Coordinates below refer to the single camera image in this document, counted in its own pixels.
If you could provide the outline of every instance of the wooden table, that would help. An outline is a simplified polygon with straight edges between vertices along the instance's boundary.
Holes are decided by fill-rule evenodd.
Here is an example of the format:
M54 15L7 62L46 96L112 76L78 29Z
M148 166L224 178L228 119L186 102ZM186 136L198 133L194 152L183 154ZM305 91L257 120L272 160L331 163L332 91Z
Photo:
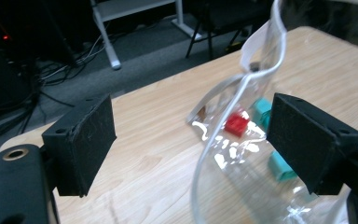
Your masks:
M240 53L113 99L117 141L85 198L59 197L62 223L191 223L190 186L203 143L186 115L215 84L241 72ZM274 89L358 130L358 48L310 28L288 33ZM42 146L41 127L2 148Z

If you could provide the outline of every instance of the plastic bag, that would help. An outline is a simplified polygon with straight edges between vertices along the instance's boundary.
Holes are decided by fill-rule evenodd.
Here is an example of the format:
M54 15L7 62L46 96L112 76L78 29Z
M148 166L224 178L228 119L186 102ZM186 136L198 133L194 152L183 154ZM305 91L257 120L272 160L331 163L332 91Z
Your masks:
M212 88L186 118L205 141L191 190L197 223L345 221L338 197L310 195L298 177L277 181L269 168L274 148L266 140L268 125L258 103L265 101L266 87L284 58L280 3L273 3L271 19L243 45L245 73ZM259 68L253 72L250 61L260 48Z

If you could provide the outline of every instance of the gray carpet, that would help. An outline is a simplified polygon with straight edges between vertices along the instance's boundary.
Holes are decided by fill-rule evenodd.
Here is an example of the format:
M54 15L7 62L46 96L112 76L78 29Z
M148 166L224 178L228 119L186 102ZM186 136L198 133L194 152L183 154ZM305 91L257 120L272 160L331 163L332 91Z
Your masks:
M209 62L207 41L195 44L190 57L185 58L190 38L172 25L173 18L174 16L164 18L148 27L141 25L135 31L119 37L112 35L111 41L122 63L120 70L115 71L110 67L103 50L74 78L59 85L45 86L41 91L58 101L75 105L78 101L102 93L109 93L112 98L118 97ZM195 26L195 20L191 15L185 14L185 23L190 27ZM226 54L225 47L231 37L232 34L227 34L213 39L215 58ZM68 77L74 76L79 70L80 67L72 69ZM63 75L64 73L59 73L47 81ZM70 106L60 104L42 94L25 131L55 121L70 109ZM1 135L0 146L6 140L20 134L21 125L23 123Z

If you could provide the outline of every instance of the cable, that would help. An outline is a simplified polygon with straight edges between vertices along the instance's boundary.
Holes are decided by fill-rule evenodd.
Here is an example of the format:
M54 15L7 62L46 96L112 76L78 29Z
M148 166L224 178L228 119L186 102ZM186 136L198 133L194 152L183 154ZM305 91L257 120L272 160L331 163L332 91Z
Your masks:
M50 100L52 100L52 101L54 101L54 102L57 102L57 103L59 103L59 104L61 104L61 105L66 105L66 106L69 106L69 107L75 107L74 105L70 105L70 104L67 104L66 102L57 100L56 98L54 98L54 97L52 97L52 96L46 94L45 92L42 92L42 91L41 91L40 94L45 95L45 96L48 97Z

